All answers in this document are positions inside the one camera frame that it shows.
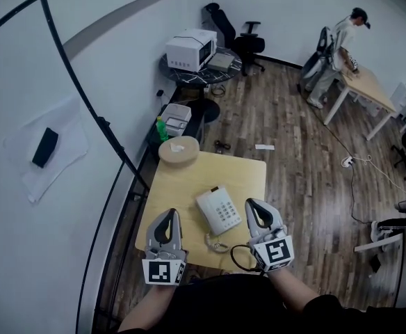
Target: white paper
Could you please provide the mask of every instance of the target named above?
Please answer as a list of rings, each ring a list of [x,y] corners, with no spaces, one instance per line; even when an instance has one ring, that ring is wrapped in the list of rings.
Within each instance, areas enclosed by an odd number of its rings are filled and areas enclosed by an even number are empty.
[[[274,145],[256,145],[256,150],[272,150],[274,151]]]
[[[7,158],[16,167],[30,202],[39,201],[62,171],[87,153],[80,103],[79,97],[69,97],[3,141]],[[58,133],[58,142],[44,168],[40,168],[31,162],[31,153],[35,138],[40,138],[47,127]]]
[[[172,152],[181,152],[184,150],[184,146],[181,145],[175,145],[174,143],[170,143],[170,150]]]

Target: green bottle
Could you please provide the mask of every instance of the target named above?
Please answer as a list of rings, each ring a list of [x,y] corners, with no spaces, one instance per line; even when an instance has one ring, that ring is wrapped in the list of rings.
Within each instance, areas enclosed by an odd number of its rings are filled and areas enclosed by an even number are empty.
[[[156,130],[159,132],[160,138],[163,142],[169,139],[168,132],[166,131],[166,124],[161,119],[161,116],[156,117]]]

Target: cap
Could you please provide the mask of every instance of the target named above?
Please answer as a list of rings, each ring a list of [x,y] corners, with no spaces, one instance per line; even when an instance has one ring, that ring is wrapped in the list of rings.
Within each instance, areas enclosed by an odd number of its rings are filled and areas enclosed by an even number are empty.
[[[364,25],[367,26],[368,29],[371,28],[370,22],[368,22],[368,15],[363,9],[354,8],[353,11],[351,12],[351,17],[353,19],[357,19],[358,17],[362,17],[362,20],[364,21]]]

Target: wooden table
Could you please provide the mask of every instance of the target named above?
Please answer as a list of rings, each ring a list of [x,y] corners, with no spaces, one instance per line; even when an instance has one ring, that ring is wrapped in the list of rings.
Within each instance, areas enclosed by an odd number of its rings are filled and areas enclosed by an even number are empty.
[[[208,152],[200,152],[192,166],[181,169],[170,168],[160,161],[143,212],[135,247],[143,251],[150,223],[165,210],[175,208],[180,214],[182,246],[184,250],[189,251],[188,263],[240,271],[232,262],[229,253],[217,254],[206,247],[204,236],[209,232],[209,227],[198,210],[195,199],[215,186],[225,185],[242,222],[212,240],[218,239],[228,246],[246,244],[250,239],[250,232],[246,223],[245,201],[248,198],[264,200],[265,184],[266,163],[263,161]],[[245,267],[253,267],[256,263],[246,248],[237,248],[235,254],[236,260]]]
[[[371,102],[375,102],[380,105],[383,109],[388,111],[388,114],[375,126],[373,130],[370,131],[370,134],[366,137],[367,141],[370,141],[372,137],[378,132],[382,126],[390,119],[391,116],[396,114],[396,109],[391,100],[385,95],[382,90],[379,82],[377,81],[376,76],[363,66],[359,66],[359,76],[353,79],[348,78],[346,75],[342,75],[345,88],[342,90],[342,93],[339,95],[339,98],[334,103],[331,111],[328,113],[323,124],[327,125],[334,114],[339,109],[342,102],[345,100],[347,94],[350,91],[353,91],[357,94],[355,101],[358,97],[364,97]]]

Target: telephone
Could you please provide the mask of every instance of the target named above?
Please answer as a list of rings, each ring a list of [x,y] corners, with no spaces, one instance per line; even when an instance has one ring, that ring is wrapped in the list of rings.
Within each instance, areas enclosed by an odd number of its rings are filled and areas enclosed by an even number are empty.
[[[196,201],[213,235],[220,235],[242,221],[225,186],[212,188],[198,196]]]

